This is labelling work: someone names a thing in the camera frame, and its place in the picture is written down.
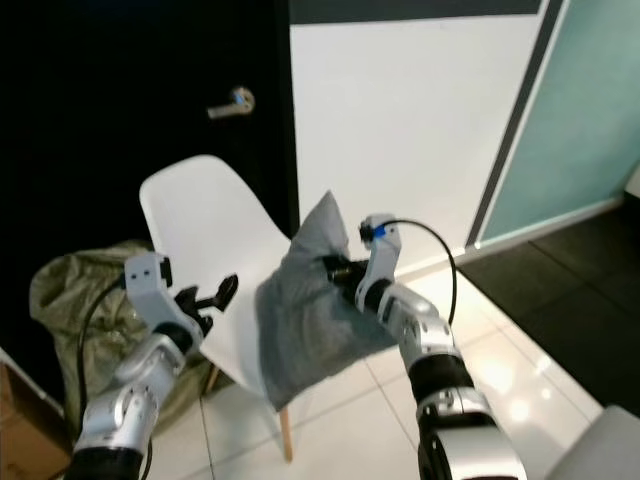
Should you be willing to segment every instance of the white floor tile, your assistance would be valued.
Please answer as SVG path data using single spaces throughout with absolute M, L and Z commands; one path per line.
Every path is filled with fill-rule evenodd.
M 386 384 L 382 389 L 413 447 L 417 450 L 420 444 L 420 431 L 416 422 L 416 401 L 411 392 L 409 377 L 403 375 Z
M 308 389 L 291 405 L 295 426 L 376 388 L 363 362 Z M 237 455 L 268 440 L 280 438 L 280 421 L 266 400 L 237 385 L 203 400 L 203 411 L 214 462 Z
M 216 480 L 418 479 L 416 453 L 380 390 L 304 423 L 293 431 L 294 459 L 280 444 L 214 466 Z
M 598 403 L 582 386 L 553 360 L 518 325 L 512 323 L 503 329 L 504 334 L 522 353 L 531 360 L 564 396 L 573 403 L 589 421 L 594 421 L 602 413 Z
M 462 350 L 476 387 L 489 399 L 529 479 L 544 478 L 588 420 L 502 332 Z
M 280 431 L 268 402 L 238 385 L 202 399 L 212 461 L 237 455 Z
M 209 468 L 207 437 L 200 403 L 195 402 L 173 425 L 153 437 L 149 480 L 176 480 Z
M 213 478 L 213 469 L 211 468 L 211 466 L 208 466 L 206 468 L 203 468 L 200 471 L 197 471 L 179 480 L 215 480 L 215 479 Z
M 289 406 L 292 425 L 305 422 L 375 388 L 377 384 L 365 363 L 357 362 L 297 397 Z
M 398 377 L 406 375 L 404 363 L 398 347 L 391 347 L 384 352 L 367 357 L 365 360 L 374 378 L 380 385 L 384 385 Z
M 465 303 L 484 313 L 499 328 L 511 322 L 506 313 L 461 273 L 458 273 L 458 289 L 462 292 L 461 295 L 465 298 Z

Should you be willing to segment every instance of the black cable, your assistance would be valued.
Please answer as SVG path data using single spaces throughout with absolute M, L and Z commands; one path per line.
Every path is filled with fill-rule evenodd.
M 147 446 L 147 463 L 144 465 L 144 472 L 140 480 L 147 480 L 149 476 L 149 470 L 151 470 L 151 460 L 153 459 L 153 446 L 151 445 L 151 439 L 149 439 L 149 445 Z
M 458 298 L 458 277 L 456 275 L 456 262 L 453 259 L 453 255 L 451 254 L 451 250 L 449 249 L 447 242 L 445 242 L 442 239 L 442 237 L 436 233 L 435 230 L 433 230 L 430 227 L 427 227 L 424 223 L 420 223 L 416 220 L 410 220 L 408 218 L 396 218 L 394 220 L 387 220 L 386 222 L 383 222 L 380 225 L 378 225 L 375 228 L 375 230 L 379 228 L 384 228 L 387 225 L 394 225 L 398 223 L 406 224 L 406 225 L 414 225 L 416 227 L 420 227 L 426 230 L 431 235 L 433 235 L 436 238 L 436 240 L 438 240 L 438 242 L 440 242 L 440 245 L 442 245 L 442 248 L 444 248 L 444 251 L 447 252 L 447 258 L 449 259 L 449 267 L 451 268 L 451 309 L 449 310 L 449 325 L 452 325 L 453 316 L 456 313 L 456 302 Z
M 80 426 L 80 430 L 82 430 L 82 417 L 84 416 L 84 411 L 87 408 L 87 381 L 84 374 L 84 343 L 87 337 L 87 329 L 89 328 L 91 317 L 93 317 L 98 306 L 105 298 L 107 298 L 107 295 L 113 292 L 116 288 L 122 286 L 122 281 L 122 275 L 120 275 L 117 279 L 111 282 L 107 288 L 100 292 L 87 309 L 87 313 L 85 313 L 84 319 L 82 320 L 82 329 L 78 336 L 78 348 L 76 350 L 76 369 L 78 370 L 78 389 L 80 392 L 80 423 L 78 424 Z

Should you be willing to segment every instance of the wooden chair leg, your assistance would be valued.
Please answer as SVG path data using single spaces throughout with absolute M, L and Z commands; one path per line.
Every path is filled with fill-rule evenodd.
M 209 378 L 207 379 L 207 385 L 206 387 L 204 387 L 204 395 L 207 395 L 209 392 L 211 392 L 211 389 L 213 388 L 213 386 L 216 383 L 216 380 L 218 379 L 218 375 L 220 375 L 220 369 L 215 365 L 211 365 L 211 370 L 209 371 Z
M 291 443 L 291 425 L 289 424 L 289 410 L 287 410 L 287 407 L 280 410 L 280 429 L 282 430 L 284 459 L 287 463 L 291 463 L 293 460 L 293 444 Z

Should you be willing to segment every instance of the gray object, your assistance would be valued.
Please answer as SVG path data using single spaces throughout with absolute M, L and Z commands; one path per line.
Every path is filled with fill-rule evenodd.
M 608 407 L 547 477 L 548 480 L 637 480 L 640 419 Z
M 327 280 L 322 257 L 349 257 L 338 205 L 327 192 L 256 293 L 260 366 L 267 397 L 281 410 L 295 396 L 395 342 L 375 314 L 348 304 Z

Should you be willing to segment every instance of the dark floor tile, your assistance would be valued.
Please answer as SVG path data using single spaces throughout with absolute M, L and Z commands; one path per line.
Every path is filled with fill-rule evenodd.
M 621 210 L 624 220 L 629 225 L 637 225 L 640 229 L 640 197 L 625 192 Z
M 640 321 L 633 315 L 583 287 L 516 323 L 599 402 L 640 414 Z
M 552 233 L 533 244 L 585 280 L 640 268 L 640 227 L 622 210 Z
M 610 275 L 594 287 L 640 321 L 640 270 Z
M 530 244 L 462 265 L 460 270 L 514 319 L 582 285 L 575 275 Z

